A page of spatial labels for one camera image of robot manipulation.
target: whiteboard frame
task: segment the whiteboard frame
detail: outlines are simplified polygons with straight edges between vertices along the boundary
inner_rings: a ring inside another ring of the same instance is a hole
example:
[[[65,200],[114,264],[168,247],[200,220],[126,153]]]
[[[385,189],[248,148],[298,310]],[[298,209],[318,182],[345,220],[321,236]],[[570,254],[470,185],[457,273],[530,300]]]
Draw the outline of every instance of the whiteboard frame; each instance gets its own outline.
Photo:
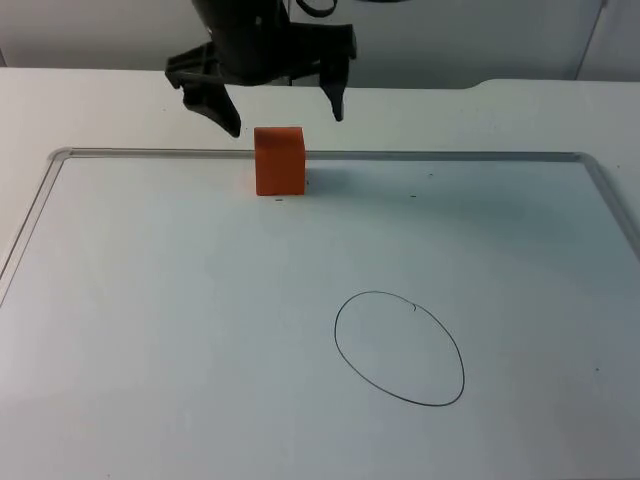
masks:
[[[61,148],[48,157],[48,166],[24,222],[18,230],[9,256],[0,270],[0,308],[11,286],[13,276],[20,265],[31,235],[42,214],[58,174],[70,158],[208,158],[250,160],[253,150],[167,150],[167,149],[108,149]],[[592,156],[572,152],[340,152],[310,151],[308,160],[382,160],[382,161],[504,161],[504,162],[556,162],[579,163],[584,166],[591,181],[600,193],[618,227],[626,237],[631,250],[640,262],[640,233],[615,194],[605,173]]]

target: black ink circle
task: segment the black ink circle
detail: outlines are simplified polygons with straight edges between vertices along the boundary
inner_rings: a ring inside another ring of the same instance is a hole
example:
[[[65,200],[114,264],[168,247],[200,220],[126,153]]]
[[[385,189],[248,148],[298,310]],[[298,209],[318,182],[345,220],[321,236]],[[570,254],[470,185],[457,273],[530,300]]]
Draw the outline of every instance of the black ink circle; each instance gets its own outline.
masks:
[[[354,300],[355,298],[358,298],[361,295],[366,295],[366,294],[371,294],[371,293],[380,294],[380,295],[389,295],[391,297],[398,298],[398,299],[402,300],[403,302],[406,302],[409,305],[413,306],[413,311],[414,312],[416,311],[417,308],[419,308],[420,310],[425,312],[427,315],[429,315],[429,317],[431,317],[433,319],[433,321],[435,321],[438,324],[438,326],[444,331],[444,333],[447,334],[447,336],[451,340],[451,343],[453,343],[453,346],[456,349],[456,353],[458,354],[458,360],[460,361],[460,369],[462,371],[462,384],[460,386],[460,391],[458,392],[458,394],[452,400],[449,400],[448,402],[445,402],[445,403],[425,403],[425,402],[417,402],[416,400],[411,400],[410,398],[406,398],[406,397],[397,395],[397,394],[387,390],[386,388],[382,388],[380,385],[378,385],[378,384],[374,383],[372,380],[368,379],[366,376],[364,376],[364,374],[362,374],[353,365],[353,363],[351,363],[349,361],[347,356],[344,354],[344,352],[340,348],[340,344],[338,343],[338,322],[340,321],[340,314],[344,310],[344,307],[346,307],[349,304],[349,302],[351,302],[351,300]],[[334,340],[334,342],[336,344],[336,348],[338,349],[338,352],[340,353],[340,356],[342,357],[342,359],[345,362],[347,362],[347,365],[349,365],[353,369],[354,372],[356,372],[364,381],[366,381],[370,385],[373,385],[378,390],[381,390],[384,393],[386,393],[388,395],[391,395],[392,397],[395,397],[395,398],[397,398],[399,400],[402,400],[402,401],[405,401],[407,403],[412,403],[414,405],[421,405],[423,407],[447,407],[449,405],[453,405],[454,403],[456,403],[460,399],[460,397],[462,397],[462,392],[464,392],[464,387],[465,387],[465,384],[466,384],[466,377],[465,377],[465,373],[464,373],[464,362],[462,361],[462,354],[460,353],[460,349],[458,348],[458,344],[454,340],[453,335],[451,335],[451,333],[449,333],[449,330],[447,330],[447,328],[442,324],[442,322],[440,322],[440,320],[438,320],[436,318],[436,316],[433,313],[431,313],[429,310],[427,310],[423,306],[418,305],[417,303],[410,302],[409,300],[407,300],[404,297],[401,297],[400,295],[396,295],[395,293],[382,292],[382,291],[379,291],[379,290],[368,290],[366,292],[356,293],[354,296],[352,296],[346,302],[344,302],[342,304],[342,306],[340,307],[340,310],[338,310],[338,313],[336,315],[336,320],[335,320],[335,322],[333,324],[333,340]]]

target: whiteboard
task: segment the whiteboard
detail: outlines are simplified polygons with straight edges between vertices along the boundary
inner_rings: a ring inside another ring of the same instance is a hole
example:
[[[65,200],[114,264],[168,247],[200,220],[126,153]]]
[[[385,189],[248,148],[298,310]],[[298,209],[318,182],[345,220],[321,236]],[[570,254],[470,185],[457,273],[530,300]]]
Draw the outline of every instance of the whiteboard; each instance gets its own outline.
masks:
[[[640,476],[640,268],[590,173],[318,153],[257,197],[247,153],[58,155],[2,279],[0,478]]]

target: wall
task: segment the wall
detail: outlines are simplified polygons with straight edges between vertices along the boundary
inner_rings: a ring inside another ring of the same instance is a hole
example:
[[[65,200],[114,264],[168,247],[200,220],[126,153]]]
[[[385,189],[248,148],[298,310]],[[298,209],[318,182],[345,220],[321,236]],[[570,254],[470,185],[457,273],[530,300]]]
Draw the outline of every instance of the wall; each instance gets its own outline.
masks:
[[[316,6],[328,0],[308,0]],[[606,2],[581,79],[640,79],[640,2]],[[600,0],[340,0],[353,22],[353,86],[461,88],[488,78],[574,78]],[[312,22],[295,6],[293,20]],[[207,40],[189,0],[4,0],[0,48],[17,67],[164,68]]]
[[[640,2],[606,2],[580,80],[640,81]]]
[[[341,0],[318,23],[353,23],[351,86],[463,88],[488,78],[573,79],[599,0]],[[313,21],[294,6],[292,19]]]

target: orange block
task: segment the orange block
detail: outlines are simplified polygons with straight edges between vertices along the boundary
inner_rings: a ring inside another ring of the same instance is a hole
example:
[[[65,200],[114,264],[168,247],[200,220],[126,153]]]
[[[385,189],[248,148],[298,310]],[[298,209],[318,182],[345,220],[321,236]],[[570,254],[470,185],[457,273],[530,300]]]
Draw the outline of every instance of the orange block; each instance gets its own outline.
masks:
[[[262,127],[253,131],[258,195],[304,195],[302,128]]]

